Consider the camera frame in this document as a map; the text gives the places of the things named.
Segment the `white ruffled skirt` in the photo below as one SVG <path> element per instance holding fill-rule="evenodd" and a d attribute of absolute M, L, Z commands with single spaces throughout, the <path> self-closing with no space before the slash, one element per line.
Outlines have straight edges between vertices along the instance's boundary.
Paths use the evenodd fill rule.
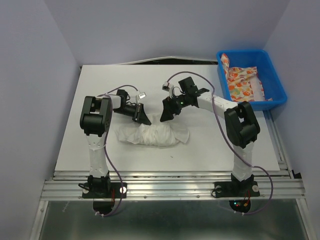
<path fill-rule="evenodd" d="M 158 119 L 154 119 L 150 125 L 123 124 L 115 130 L 115 134 L 123 143 L 155 147 L 186 144 L 190 137 L 190 131 L 184 123 L 174 120 L 160 122 Z"/>

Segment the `orange floral patterned skirt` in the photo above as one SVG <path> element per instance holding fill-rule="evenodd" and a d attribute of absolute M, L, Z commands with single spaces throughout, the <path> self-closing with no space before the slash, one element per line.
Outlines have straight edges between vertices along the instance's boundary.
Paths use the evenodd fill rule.
<path fill-rule="evenodd" d="M 230 59 L 223 53 L 220 57 L 231 100 L 234 102 L 264 102 L 272 101 L 265 98 L 265 91 L 258 77 L 258 68 L 230 67 Z"/>

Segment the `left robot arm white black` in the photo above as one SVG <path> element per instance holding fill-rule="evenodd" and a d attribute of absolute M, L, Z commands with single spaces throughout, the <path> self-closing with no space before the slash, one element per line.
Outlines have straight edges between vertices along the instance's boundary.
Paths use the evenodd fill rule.
<path fill-rule="evenodd" d="M 144 105 L 139 102 L 145 97 L 144 92 L 137 91 L 135 103 L 130 103 L 129 94 L 124 89 L 118 89 L 115 95 L 84 98 L 79 125 L 88 142 L 90 170 L 87 182 L 79 186 L 85 198 L 108 198 L 114 193 L 116 187 L 111 183 L 105 154 L 105 140 L 112 113 L 131 117 L 133 122 L 139 124 L 150 125 Z"/>

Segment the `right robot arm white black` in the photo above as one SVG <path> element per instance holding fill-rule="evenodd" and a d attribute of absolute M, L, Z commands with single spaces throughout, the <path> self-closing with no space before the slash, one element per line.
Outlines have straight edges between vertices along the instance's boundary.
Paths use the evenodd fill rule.
<path fill-rule="evenodd" d="M 217 120 L 224 119 L 222 136 L 234 154 L 230 181 L 214 182 L 212 196 L 215 198 L 258 197 L 260 191 L 252 171 L 254 142 L 261 129 L 251 104 L 247 101 L 236 103 L 216 96 L 207 88 L 198 88 L 191 77 L 179 81 L 181 94 L 175 95 L 174 86 L 169 82 L 162 89 L 169 93 L 163 101 L 161 122 L 171 121 L 183 108 L 194 106 L 214 113 Z"/>

